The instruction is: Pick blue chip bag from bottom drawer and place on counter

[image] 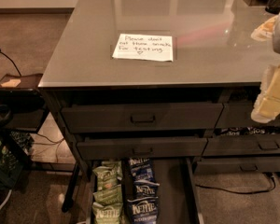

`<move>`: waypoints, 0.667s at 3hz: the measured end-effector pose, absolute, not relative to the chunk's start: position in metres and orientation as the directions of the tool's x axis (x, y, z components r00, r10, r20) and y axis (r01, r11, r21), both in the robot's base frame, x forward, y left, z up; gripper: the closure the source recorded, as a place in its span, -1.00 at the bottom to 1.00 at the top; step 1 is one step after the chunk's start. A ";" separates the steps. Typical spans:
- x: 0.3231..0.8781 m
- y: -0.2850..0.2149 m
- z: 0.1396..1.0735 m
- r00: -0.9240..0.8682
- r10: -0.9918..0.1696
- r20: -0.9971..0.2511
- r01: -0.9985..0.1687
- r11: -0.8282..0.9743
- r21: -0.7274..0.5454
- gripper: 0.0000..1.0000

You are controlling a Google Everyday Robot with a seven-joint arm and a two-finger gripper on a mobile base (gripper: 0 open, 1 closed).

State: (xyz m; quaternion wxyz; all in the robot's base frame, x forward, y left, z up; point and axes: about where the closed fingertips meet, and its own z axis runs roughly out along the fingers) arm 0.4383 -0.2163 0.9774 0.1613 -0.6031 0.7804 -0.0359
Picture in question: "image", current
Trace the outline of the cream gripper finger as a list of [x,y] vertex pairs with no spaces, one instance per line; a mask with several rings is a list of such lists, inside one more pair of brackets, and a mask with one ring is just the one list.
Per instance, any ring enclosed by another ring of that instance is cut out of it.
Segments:
[[280,64],[269,66],[263,73],[251,118],[258,123],[268,123],[280,114]]
[[256,28],[251,38],[257,41],[267,41],[273,38],[273,28],[278,16],[273,16]]

